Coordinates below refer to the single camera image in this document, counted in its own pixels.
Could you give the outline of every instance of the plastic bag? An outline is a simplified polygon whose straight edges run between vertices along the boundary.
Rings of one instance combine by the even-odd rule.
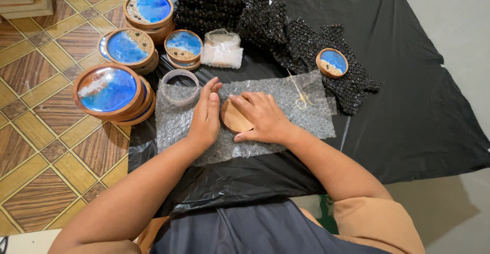
[[[243,48],[240,36],[226,29],[216,29],[204,35],[201,64],[212,67],[240,68]]]

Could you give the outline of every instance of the scissors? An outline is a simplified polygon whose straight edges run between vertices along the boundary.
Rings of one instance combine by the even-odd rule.
[[[298,107],[299,109],[306,109],[306,105],[307,105],[306,104],[306,101],[308,101],[308,103],[310,103],[310,105],[313,105],[314,106],[314,104],[308,98],[308,95],[306,95],[306,93],[304,93],[301,89],[299,89],[299,87],[296,84],[295,80],[292,78],[292,75],[291,75],[291,72],[289,71],[289,69],[286,69],[286,70],[288,71],[289,76],[291,77],[292,82],[295,84],[296,90],[299,93],[299,98],[296,99],[296,107]]]

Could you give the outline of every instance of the right hand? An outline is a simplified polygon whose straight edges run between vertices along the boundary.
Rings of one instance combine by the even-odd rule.
[[[238,133],[235,142],[255,140],[284,144],[291,129],[296,127],[270,94],[244,91],[241,95],[230,95],[229,98],[233,106],[254,125],[253,130]]]

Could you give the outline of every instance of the left hand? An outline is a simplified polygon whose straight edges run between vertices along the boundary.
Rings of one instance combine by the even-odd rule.
[[[219,132],[219,96],[217,92],[223,86],[214,77],[201,89],[199,102],[194,108],[191,127],[187,138],[197,146],[208,149],[216,142]]]

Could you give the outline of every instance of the brown sleeve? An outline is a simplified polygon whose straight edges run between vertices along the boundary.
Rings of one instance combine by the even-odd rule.
[[[391,253],[425,253],[412,219],[401,204],[384,199],[352,198],[334,203],[340,239]]]
[[[71,249],[66,254],[141,254],[137,244],[130,240],[85,244]]]

